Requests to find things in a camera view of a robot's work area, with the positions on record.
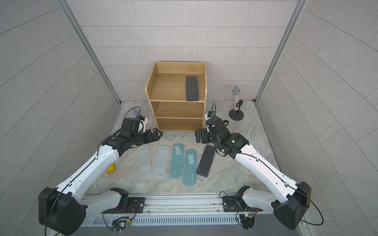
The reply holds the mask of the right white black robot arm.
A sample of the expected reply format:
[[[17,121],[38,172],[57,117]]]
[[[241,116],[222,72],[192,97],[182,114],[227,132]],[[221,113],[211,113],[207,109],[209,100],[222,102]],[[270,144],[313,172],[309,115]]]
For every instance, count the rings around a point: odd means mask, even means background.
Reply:
[[[311,187],[297,183],[263,158],[250,142],[239,133],[225,129],[219,133],[215,127],[197,129],[196,142],[212,143],[216,149],[248,168],[270,190],[268,193],[248,186],[239,189],[235,197],[242,209],[258,208],[275,215],[280,223],[295,230],[311,202]]]

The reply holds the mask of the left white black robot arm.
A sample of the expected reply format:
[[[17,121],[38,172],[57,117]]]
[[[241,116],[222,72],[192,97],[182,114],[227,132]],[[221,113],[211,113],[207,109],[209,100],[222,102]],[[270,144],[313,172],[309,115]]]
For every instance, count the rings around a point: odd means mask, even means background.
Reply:
[[[45,188],[38,197],[38,221],[65,236],[73,234],[88,218],[109,211],[129,210],[129,194],[120,188],[87,199],[83,196],[92,183],[130,148],[158,141],[157,128],[132,134],[118,130],[102,141],[95,154],[74,174],[55,188]]]

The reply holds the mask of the black pencil case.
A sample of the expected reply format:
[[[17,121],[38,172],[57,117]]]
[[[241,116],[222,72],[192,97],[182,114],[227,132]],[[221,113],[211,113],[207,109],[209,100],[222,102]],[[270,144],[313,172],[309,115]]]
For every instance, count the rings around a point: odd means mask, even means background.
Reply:
[[[202,154],[200,163],[198,165],[196,173],[199,176],[207,178],[210,172],[211,165],[213,163],[213,158],[215,155],[215,147],[212,145],[207,145]]]
[[[199,101],[197,76],[186,77],[186,100]]]

